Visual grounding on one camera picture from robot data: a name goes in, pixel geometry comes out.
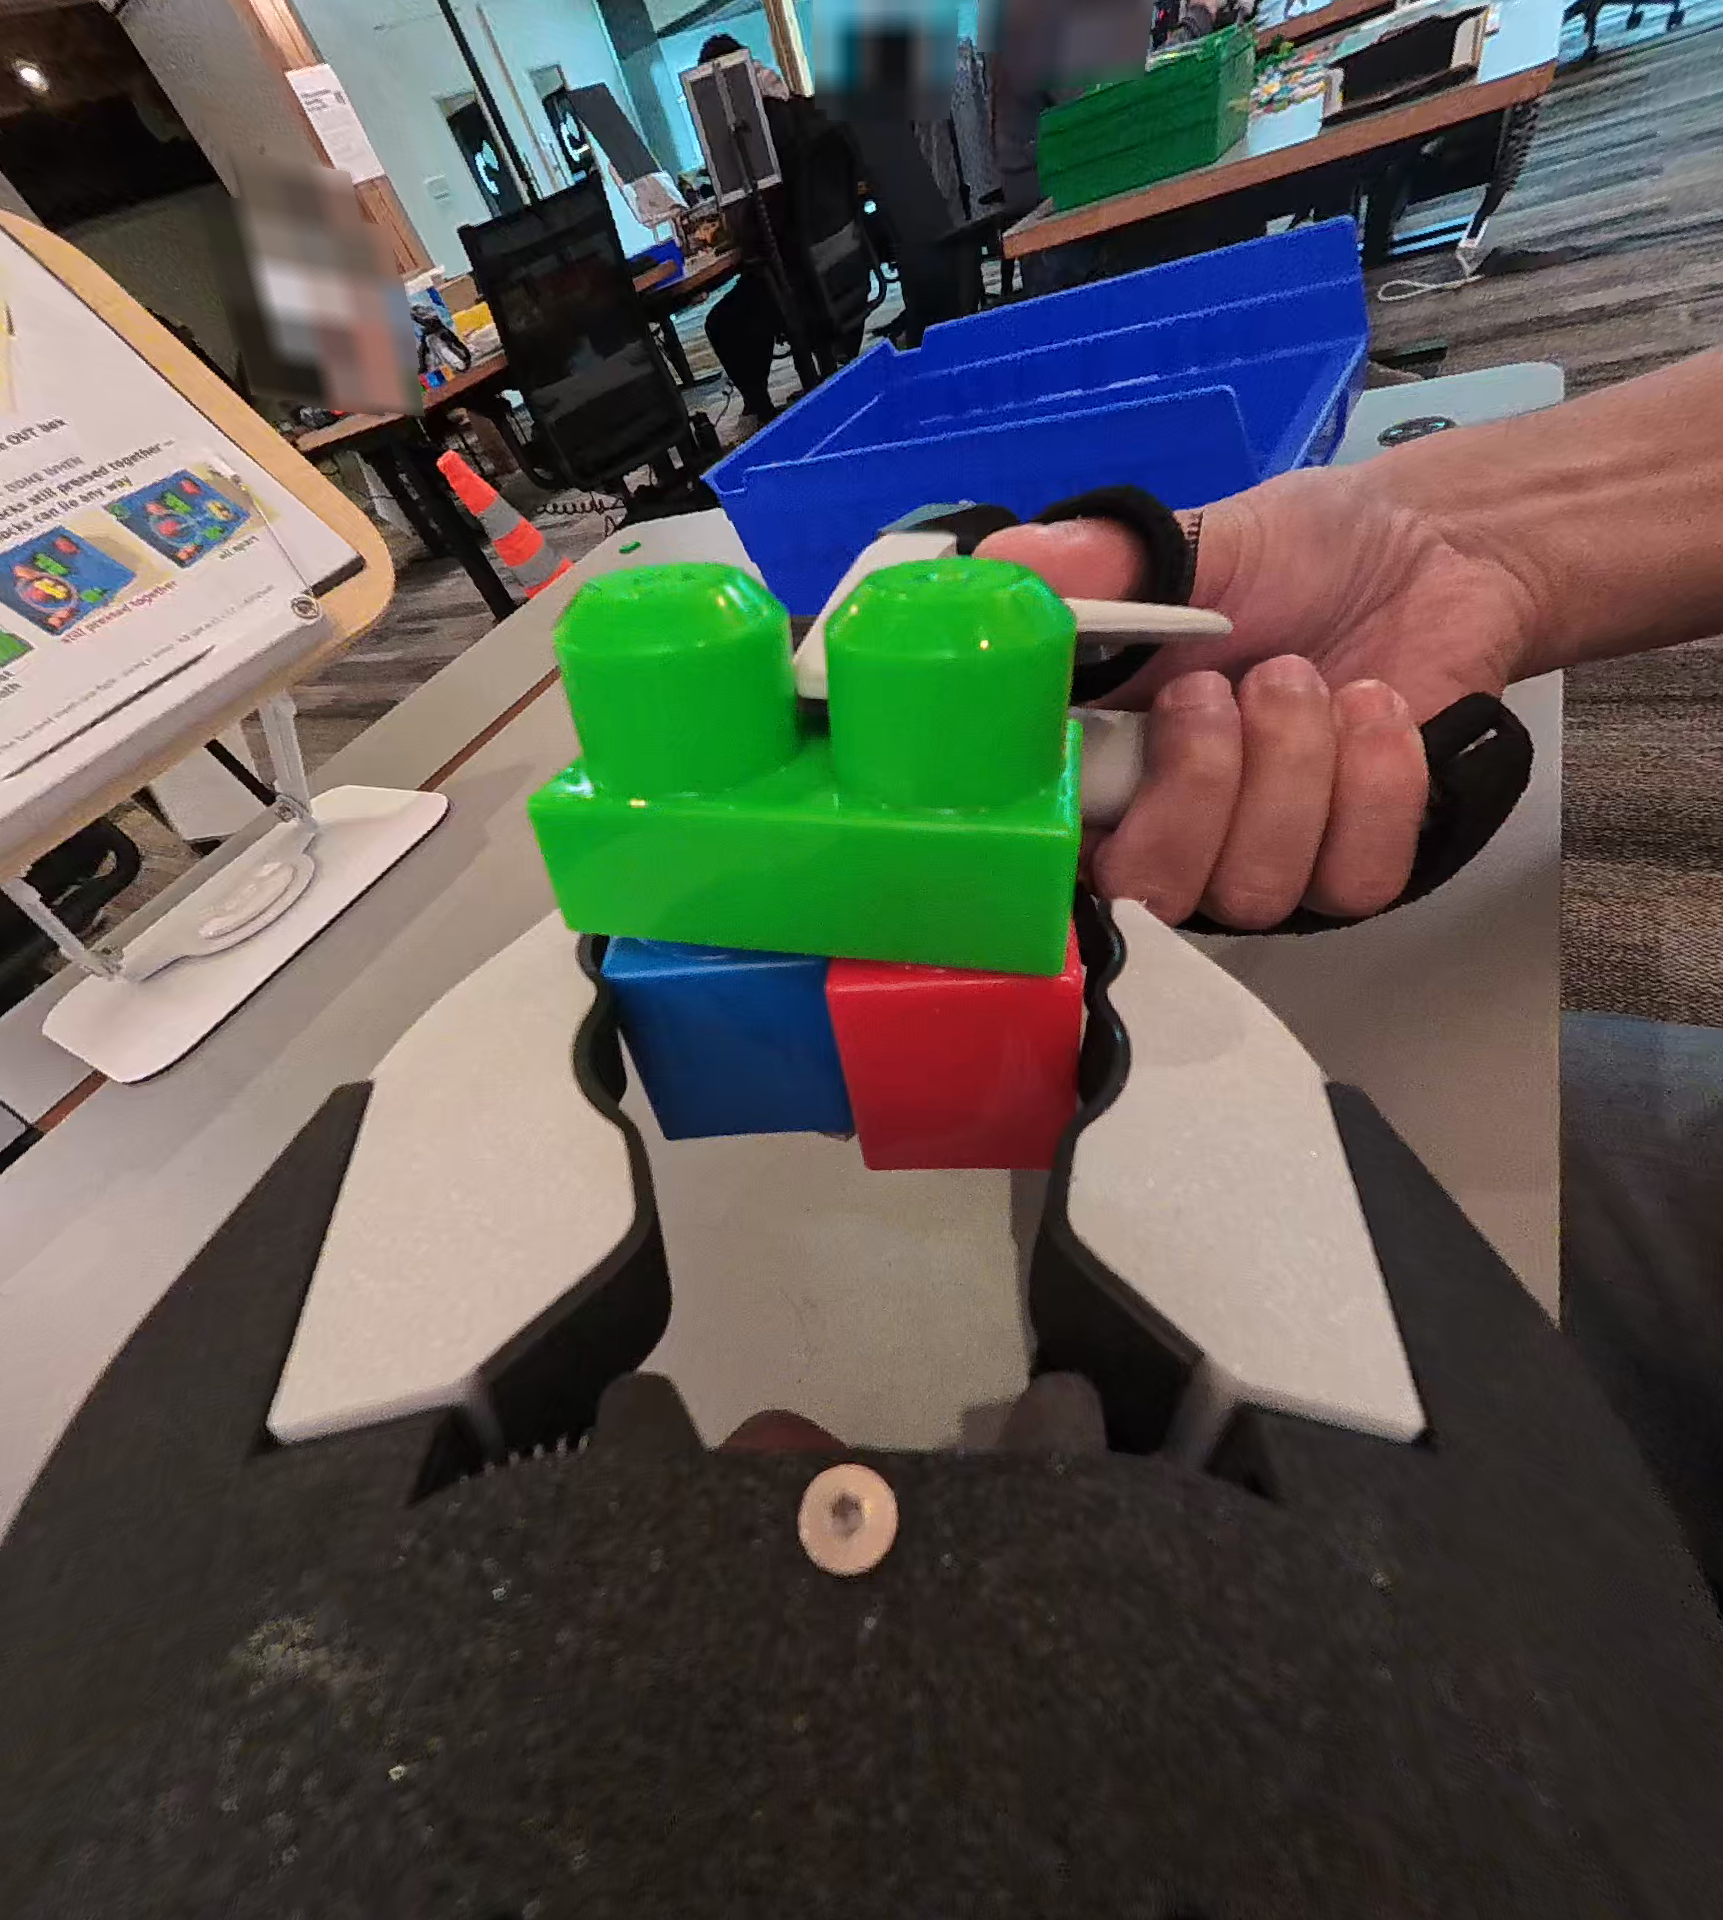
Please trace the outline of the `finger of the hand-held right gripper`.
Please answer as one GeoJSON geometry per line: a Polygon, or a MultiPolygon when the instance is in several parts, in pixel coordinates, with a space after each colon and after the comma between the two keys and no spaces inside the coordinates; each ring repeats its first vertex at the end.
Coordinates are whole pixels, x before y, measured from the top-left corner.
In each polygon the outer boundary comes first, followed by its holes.
{"type": "MultiPolygon", "coordinates": [[[[816,619],[802,629],[794,648],[794,684],[816,705],[828,699],[826,626],[866,578],[894,564],[958,561],[960,536],[878,536],[850,562],[816,619]]],[[[1070,702],[1098,707],[1134,681],[1150,659],[1172,644],[1222,640],[1232,623],[1210,611],[1144,600],[1076,597],[1068,603],[1076,623],[1070,702]]]]}

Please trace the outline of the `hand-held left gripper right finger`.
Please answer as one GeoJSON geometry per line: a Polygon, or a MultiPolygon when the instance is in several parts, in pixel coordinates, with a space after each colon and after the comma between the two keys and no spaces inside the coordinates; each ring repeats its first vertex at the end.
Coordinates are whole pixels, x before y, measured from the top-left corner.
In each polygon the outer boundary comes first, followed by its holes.
{"type": "Polygon", "coordinates": [[[1086,1027],[1034,1244],[1034,1368],[1114,1452],[1212,1452],[1255,1410],[1409,1445],[1425,1412],[1329,1085],[1232,972],[1076,903],[1086,1027]]]}

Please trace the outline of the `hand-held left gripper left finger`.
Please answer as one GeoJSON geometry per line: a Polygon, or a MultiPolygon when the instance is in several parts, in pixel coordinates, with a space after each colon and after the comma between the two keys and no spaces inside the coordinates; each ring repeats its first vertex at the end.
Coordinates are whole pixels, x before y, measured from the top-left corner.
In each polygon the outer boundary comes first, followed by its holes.
{"type": "Polygon", "coordinates": [[[454,1412],[562,1446],[668,1330],[650,1160],[594,946],[550,917],[394,1045],[268,1426],[286,1445],[454,1412]]]}

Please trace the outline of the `blue mega block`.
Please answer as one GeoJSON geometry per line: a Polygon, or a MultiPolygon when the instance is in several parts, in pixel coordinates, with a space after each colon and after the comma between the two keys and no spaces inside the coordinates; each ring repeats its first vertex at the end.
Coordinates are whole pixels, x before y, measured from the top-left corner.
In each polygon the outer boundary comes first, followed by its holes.
{"type": "Polygon", "coordinates": [[[854,1133],[828,968],[824,956],[608,942],[602,976],[664,1141],[854,1133]]]}

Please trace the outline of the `red mega block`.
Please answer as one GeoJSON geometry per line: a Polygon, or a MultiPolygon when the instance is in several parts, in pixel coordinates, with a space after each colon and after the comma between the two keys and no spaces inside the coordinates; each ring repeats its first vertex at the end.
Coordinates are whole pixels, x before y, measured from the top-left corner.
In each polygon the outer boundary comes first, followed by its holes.
{"type": "Polygon", "coordinates": [[[836,959],[826,1007],[864,1165],[1044,1172],[1078,1107],[1078,935],[1058,972],[836,959]]]}

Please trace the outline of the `green mega block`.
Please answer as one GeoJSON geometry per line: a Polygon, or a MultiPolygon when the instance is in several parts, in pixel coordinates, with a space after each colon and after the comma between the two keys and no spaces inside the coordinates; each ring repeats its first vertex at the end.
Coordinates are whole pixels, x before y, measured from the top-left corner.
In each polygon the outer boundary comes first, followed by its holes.
{"type": "Polygon", "coordinates": [[[798,690],[782,603],[724,562],[588,583],[554,635],[580,757],[530,799],[582,935],[1052,976],[1082,849],[1078,624],[974,557],[866,576],[798,690]]]}

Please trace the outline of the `person's right forearm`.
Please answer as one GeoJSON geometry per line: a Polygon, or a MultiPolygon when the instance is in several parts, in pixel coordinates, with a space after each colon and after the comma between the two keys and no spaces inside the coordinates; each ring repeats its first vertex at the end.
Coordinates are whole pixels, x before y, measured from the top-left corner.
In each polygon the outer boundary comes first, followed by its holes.
{"type": "Polygon", "coordinates": [[[1417,448],[1409,487],[1513,589],[1513,671],[1723,637],[1723,347],[1417,448]]]}

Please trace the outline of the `person's right hand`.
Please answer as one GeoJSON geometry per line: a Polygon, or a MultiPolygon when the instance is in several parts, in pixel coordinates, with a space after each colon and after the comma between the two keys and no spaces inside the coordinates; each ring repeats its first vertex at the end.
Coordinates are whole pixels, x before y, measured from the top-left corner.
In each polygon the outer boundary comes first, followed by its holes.
{"type": "Polygon", "coordinates": [[[1176,516],[1186,603],[1232,633],[1164,646],[1106,696],[1148,724],[1090,886],[1234,933],[1389,907],[1427,805],[1421,724],[1555,669],[1503,538],[1513,487],[1501,455],[1439,437],[1176,516]]]}

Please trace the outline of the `blue storage bin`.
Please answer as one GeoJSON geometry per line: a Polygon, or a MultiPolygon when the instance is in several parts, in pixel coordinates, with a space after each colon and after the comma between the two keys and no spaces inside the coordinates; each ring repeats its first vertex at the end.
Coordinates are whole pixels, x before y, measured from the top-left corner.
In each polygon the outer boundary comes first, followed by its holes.
{"type": "Polygon", "coordinates": [[[816,615],[920,509],[1142,488],[1192,510],[1323,469],[1369,344],[1349,218],[878,342],[728,452],[708,488],[770,590],[816,615]]]}

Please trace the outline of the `person's jeans leg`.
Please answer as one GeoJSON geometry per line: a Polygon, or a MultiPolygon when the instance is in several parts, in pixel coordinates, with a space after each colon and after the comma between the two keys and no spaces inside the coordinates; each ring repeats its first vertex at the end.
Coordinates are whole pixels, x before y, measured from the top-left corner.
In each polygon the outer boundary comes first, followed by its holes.
{"type": "Polygon", "coordinates": [[[1723,1028],[1561,1023],[1561,1313],[1723,1598],[1723,1028]]]}

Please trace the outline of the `green storage bin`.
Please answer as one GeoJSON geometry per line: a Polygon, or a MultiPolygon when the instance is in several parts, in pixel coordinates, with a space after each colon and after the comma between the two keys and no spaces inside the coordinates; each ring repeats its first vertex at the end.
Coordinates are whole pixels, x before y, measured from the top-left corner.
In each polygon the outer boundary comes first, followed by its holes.
{"type": "Polygon", "coordinates": [[[1074,212],[1216,164],[1247,132],[1255,67],[1255,33],[1236,23],[1046,109],[1042,196],[1074,212]]]}

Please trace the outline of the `black office chair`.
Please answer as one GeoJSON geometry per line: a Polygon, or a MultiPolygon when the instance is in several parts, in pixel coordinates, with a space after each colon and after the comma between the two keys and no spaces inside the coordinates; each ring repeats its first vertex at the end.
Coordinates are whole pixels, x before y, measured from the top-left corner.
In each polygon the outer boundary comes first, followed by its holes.
{"type": "Polygon", "coordinates": [[[704,442],[654,341],[606,190],[584,179],[458,231],[544,484],[628,521],[708,512],[704,442]]]}

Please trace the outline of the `orange traffic cone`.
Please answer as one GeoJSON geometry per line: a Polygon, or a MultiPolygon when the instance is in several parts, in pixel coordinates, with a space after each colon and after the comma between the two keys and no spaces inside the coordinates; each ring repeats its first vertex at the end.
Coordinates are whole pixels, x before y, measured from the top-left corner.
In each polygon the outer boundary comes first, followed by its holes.
{"type": "Polygon", "coordinates": [[[574,573],[574,562],[550,547],[538,525],[518,512],[462,452],[454,448],[440,452],[438,470],[464,510],[476,518],[494,557],[526,598],[542,595],[574,573]]]}

